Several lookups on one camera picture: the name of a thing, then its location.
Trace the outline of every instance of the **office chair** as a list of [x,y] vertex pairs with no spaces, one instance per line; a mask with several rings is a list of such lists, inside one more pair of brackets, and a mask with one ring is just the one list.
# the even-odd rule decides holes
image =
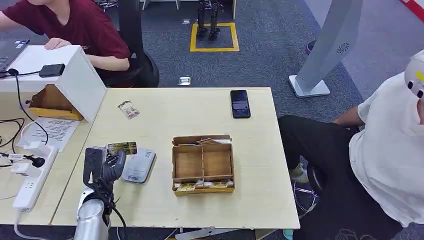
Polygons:
[[144,51],[143,33],[139,0],[119,0],[119,35],[129,48],[131,56],[129,69],[113,77],[103,79],[107,87],[119,87],[119,83],[129,83],[126,87],[157,88],[159,70],[152,57]]
[[[360,132],[359,127],[354,127],[350,129],[348,128],[348,130],[352,131],[352,136]],[[311,190],[297,187],[296,182],[293,183],[294,201],[296,202],[297,206],[303,211],[303,214],[300,215],[299,218],[302,218],[307,213],[312,211],[320,196],[323,194],[324,188],[327,184],[327,175],[319,167],[315,166],[311,162],[308,162],[306,171],[307,178],[309,179],[309,184],[312,188]],[[303,201],[300,200],[301,197],[299,196],[299,193],[304,193],[307,195],[307,198],[312,199],[308,206],[304,207]]]

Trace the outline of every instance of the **black smartphone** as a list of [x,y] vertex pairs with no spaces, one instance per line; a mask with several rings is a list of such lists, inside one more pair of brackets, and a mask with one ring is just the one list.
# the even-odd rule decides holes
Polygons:
[[248,92],[246,90],[232,90],[230,92],[232,117],[235,119],[247,119],[251,117]]

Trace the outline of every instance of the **sneaker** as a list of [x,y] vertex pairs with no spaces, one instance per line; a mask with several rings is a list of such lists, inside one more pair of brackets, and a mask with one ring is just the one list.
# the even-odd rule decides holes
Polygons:
[[314,48],[314,46],[315,46],[315,43],[317,42],[317,40],[313,40],[313,41],[310,41],[307,45],[306,45],[306,53],[309,55],[309,54],[311,54],[311,52],[312,52],[312,49]]
[[282,235],[287,240],[293,240],[293,229],[283,229],[282,230]]
[[309,182],[308,172],[303,168],[303,164],[299,163],[297,167],[288,173],[290,175],[290,179],[296,183],[305,184]]

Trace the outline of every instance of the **power strip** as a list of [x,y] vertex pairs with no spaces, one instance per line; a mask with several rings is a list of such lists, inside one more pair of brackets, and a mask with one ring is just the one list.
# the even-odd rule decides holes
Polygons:
[[50,169],[52,168],[53,162],[55,161],[56,155],[58,154],[57,148],[41,144],[43,143],[37,142],[35,145],[36,149],[31,148],[34,147],[34,145],[30,145],[28,149],[34,152],[36,156],[44,158],[45,163],[43,166],[35,168],[29,163],[16,163],[16,165],[21,165],[22,168],[35,173],[37,176],[31,176],[31,174],[28,174],[27,172],[22,173],[19,166],[12,169],[12,172],[16,172],[16,174],[23,175],[25,177],[16,199],[13,202],[14,208],[25,209],[29,212],[35,206],[40,192],[43,189],[43,185],[46,182],[47,176],[49,175]]

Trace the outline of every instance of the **gray stand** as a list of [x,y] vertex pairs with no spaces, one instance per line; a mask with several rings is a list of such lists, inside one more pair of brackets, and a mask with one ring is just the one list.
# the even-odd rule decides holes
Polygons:
[[333,0],[321,35],[306,62],[289,82],[299,98],[330,93],[323,78],[353,49],[357,42],[363,0]]

